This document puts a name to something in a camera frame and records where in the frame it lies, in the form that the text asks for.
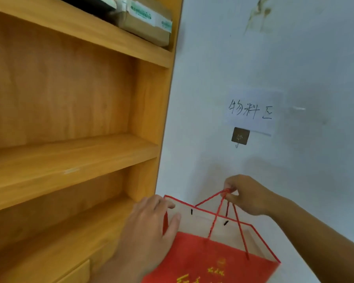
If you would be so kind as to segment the brown cardboard box white label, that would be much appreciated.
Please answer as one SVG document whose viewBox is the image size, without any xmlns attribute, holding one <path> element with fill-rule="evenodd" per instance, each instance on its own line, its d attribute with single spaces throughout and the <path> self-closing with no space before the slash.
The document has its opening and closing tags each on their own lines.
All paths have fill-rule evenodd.
<svg viewBox="0 0 354 283">
<path fill-rule="evenodd" d="M 114 0 L 117 27 L 149 41 L 167 47 L 172 33 L 172 12 L 158 0 Z"/>
</svg>

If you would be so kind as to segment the person's right forearm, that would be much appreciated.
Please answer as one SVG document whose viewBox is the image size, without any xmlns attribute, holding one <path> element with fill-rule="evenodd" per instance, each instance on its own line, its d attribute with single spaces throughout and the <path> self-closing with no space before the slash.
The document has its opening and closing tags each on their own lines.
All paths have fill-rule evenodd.
<svg viewBox="0 0 354 283">
<path fill-rule="evenodd" d="M 321 283 L 354 283 L 354 242 L 275 193 L 268 196 L 266 214 Z"/>
</svg>

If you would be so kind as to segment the red paper gift bag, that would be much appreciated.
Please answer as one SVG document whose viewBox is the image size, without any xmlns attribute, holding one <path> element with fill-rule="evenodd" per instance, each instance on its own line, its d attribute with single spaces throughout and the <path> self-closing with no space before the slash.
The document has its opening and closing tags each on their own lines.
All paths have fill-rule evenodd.
<svg viewBox="0 0 354 283">
<path fill-rule="evenodd" d="M 165 213 L 163 233 L 172 217 L 181 214 L 181 221 L 170 251 L 160 265 L 146 275 L 142 283 L 266 283 L 280 260 L 253 225 L 241 222 L 234 204 L 227 203 L 221 214 L 224 198 L 216 212 L 200 206 L 220 191 L 196 205 L 169 195 L 175 204 Z"/>
</svg>

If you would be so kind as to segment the white paper sign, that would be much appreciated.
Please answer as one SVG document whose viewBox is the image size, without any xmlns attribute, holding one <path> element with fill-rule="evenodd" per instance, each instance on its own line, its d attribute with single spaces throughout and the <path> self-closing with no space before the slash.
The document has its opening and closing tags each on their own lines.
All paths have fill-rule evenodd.
<svg viewBox="0 0 354 283">
<path fill-rule="evenodd" d="M 282 115 L 284 96 L 280 90 L 232 87 L 225 102 L 224 122 L 272 136 Z"/>
</svg>

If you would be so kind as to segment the person's left hand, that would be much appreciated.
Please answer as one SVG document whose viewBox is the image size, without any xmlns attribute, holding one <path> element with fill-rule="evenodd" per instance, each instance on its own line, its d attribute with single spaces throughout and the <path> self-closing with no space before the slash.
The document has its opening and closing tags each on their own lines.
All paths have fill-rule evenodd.
<svg viewBox="0 0 354 283">
<path fill-rule="evenodd" d="M 164 216 L 173 208 L 160 195 L 135 204 L 113 258 L 113 283 L 141 283 L 165 259 L 173 243 L 165 243 Z"/>
</svg>

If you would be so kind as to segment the wooden shelf unit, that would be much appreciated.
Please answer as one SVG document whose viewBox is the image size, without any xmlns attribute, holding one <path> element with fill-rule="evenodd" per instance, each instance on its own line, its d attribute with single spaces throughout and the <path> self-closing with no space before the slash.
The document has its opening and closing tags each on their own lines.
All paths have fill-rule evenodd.
<svg viewBox="0 0 354 283">
<path fill-rule="evenodd" d="M 183 0 L 156 3 L 165 48 L 62 0 L 0 0 L 0 283 L 88 282 L 155 193 Z"/>
</svg>

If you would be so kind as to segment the person's right hand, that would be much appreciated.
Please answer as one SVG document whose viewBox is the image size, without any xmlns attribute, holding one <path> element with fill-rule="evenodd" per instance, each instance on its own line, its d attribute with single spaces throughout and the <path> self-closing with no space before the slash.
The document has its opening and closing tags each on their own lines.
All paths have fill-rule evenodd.
<svg viewBox="0 0 354 283">
<path fill-rule="evenodd" d="M 250 215 L 271 215 L 279 195 L 247 175 L 239 176 L 239 184 L 237 191 L 222 193 L 222 197 Z"/>
</svg>

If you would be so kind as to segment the metal adhesive wall hook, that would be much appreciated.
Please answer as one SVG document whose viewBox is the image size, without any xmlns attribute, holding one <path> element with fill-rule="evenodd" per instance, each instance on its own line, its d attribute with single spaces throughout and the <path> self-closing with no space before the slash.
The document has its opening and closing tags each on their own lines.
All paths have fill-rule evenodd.
<svg viewBox="0 0 354 283">
<path fill-rule="evenodd" d="M 238 148 L 239 145 L 247 145 L 248 138 L 250 135 L 250 130 L 235 127 L 232 133 L 231 141 L 236 143 L 235 147 Z"/>
</svg>

